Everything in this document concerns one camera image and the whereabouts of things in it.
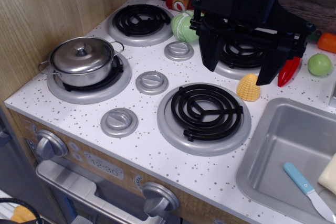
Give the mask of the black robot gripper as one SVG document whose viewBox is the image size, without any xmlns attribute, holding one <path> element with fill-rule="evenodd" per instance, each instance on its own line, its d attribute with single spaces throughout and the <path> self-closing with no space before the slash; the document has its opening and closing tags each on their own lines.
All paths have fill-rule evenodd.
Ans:
<svg viewBox="0 0 336 224">
<path fill-rule="evenodd" d="M 262 65 L 257 86 L 270 84 L 289 52 L 304 52 L 316 26 L 287 11 L 278 0 L 193 0 L 191 29 L 199 36 L 202 63 L 214 71 L 223 40 L 236 39 L 271 49 Z M 276 49 L 284 46 L 286 50 Z"/>
</svg>

